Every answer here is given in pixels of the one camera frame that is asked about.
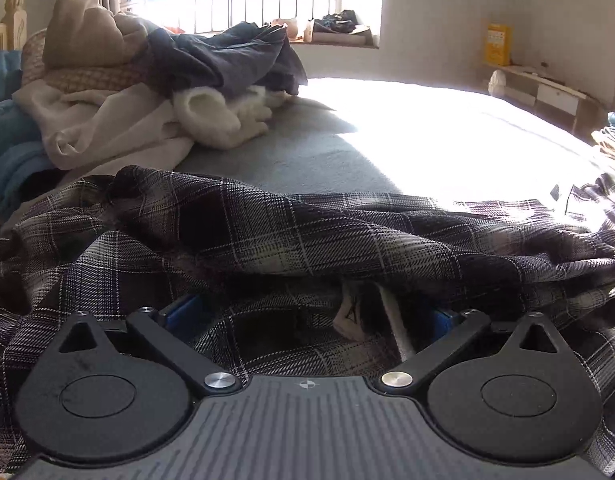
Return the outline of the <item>pink houndstooth garment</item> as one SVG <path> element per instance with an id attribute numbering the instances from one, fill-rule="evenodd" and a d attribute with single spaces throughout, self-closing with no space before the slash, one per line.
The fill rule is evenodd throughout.
<path id="1" fill-rule="evenodd" d="M 49 70 L 42 57 L 45 30 L 36 32 L 27 40 L 21 51 L 21 85 L 44 80 L 62 93 L 85 90 L 122 91 L 144 81 L 143 73 L 132 65 L 117 67 L 77 67 Z"/>

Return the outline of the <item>folded clothes stack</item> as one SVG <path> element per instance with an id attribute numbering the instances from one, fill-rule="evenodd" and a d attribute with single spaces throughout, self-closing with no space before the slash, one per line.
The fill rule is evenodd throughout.
<path id="1" fill-rule="evenodd" d="M 608 125 L 592 132 L 597 148 L 615 161 L 615 112 L 608 114 Z"/>

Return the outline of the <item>white fleece garment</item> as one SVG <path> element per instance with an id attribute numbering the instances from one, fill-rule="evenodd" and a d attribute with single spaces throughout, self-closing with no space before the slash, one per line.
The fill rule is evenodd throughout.
<path id="1" fill-rule="evenodd" d="M 285 91 L 261 86 L 232 100 L 216 89 L 196 87 L 175 92 L 172 104 L 176 120 L 198 144 L 227 151 L 267 133 L 273 110 L 290 99 Z"/>

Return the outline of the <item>dark navy garment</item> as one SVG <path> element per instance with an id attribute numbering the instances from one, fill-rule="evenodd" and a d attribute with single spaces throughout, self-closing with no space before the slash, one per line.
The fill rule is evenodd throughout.
<path id="1" fill-rule="evenodd" d="M 208 87 L 231 100 L 252 86 L 295 96 L 308 82 L 286 28 L 275 24 L 241 22 L 212 37 L 173 34 L 159 27 L 132 63 L 163 96 Z"/>

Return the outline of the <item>white low shelf unit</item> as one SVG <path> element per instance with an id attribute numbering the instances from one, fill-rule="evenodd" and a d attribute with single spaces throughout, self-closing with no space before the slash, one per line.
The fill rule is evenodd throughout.
<path id="1" fill-rule="evenodd" d="M 491 72 L 487 92 L 562 128 L 581 140 L 606 123 L 603 103 L 588 94 L 541 77 L 535 70 L 518 65 L 486 63 Z"/>

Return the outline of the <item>light blue garment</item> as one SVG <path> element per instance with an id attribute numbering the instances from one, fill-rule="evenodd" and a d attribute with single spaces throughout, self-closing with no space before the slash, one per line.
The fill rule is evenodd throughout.
<path id="1" fill-rule="evenodd" d="M 20 188 L 38 172 L 40 181 L 50 184 L 47 175 L 56 170 L 45 153 L 41 131 L 35 121 L 14 101 L 21 88 L 19 51 L 0 50 L 0 217 L 5 220 L 24 199 Z"/>

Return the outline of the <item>dark plaid flannel pants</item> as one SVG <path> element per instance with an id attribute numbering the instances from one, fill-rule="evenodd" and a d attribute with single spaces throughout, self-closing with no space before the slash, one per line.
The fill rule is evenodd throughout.
<path id="1" fill-rule="evenodd" d="M 282 195 L 129 166 L 38 200 L 0 239 L 0 472 L 28 457 L 15 396 L 68 316 L 121 320 L 199 292 L 196 350 L 255 374 L 377 376 L 422 315 L 545 313 L 591 376 L 588 460 L 615 478 L 615 183 L 538 200 Z"/>

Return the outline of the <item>cream white sheet garment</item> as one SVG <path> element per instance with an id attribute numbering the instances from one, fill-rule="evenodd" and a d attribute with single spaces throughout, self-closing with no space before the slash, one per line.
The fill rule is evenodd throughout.
<path id="1" fill-rule="evenodd" d="M 146 84 L 64 93 L 36 80 L 14 101 L 38 125 L 52 163 L 74 174 L 113 174 L 126 165 L 171 170 L 194 145 L 170 101 Z"/>

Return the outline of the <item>yellow box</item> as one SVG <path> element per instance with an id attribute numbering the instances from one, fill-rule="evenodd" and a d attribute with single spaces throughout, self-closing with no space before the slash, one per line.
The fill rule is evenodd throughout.
<path id="1" fill-rule="evenodd" d="M 509 26 L 490 24 L 487 26 L 484 58 L 486 63 L 496 66 L 510 65 L 511 33 Z"/>

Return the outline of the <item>dark cloth in box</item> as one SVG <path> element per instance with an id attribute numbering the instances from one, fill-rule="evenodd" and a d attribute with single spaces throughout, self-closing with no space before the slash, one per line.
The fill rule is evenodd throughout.
<path id="1" fill-rule="evenodd" d="M 306 29 L 306 38 L 313 44 L 341 44 L 352 47 L 373 45 L 370 27 L 361 24 L 353 10 L 315 18 Z"/>

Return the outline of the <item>cream wooden headboard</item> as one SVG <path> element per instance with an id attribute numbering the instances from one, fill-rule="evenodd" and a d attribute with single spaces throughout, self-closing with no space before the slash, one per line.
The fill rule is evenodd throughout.
<path id="1" fill-rule="evenodd" d="M 4 0 L 0 21 L 0 51 L 21 50 L 28 39 L 26 0 Z"/>

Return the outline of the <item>beige hooded sweatshirt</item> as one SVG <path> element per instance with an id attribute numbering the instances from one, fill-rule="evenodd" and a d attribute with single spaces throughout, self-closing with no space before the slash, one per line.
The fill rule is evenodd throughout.
<path id="1" fill-rule="evenodd" d="M 57 0 L 43 62 L 51 70 L 123 65 L 142 50 L 150 27 L 138 16 L 113 14 L 99 0 Z"/>

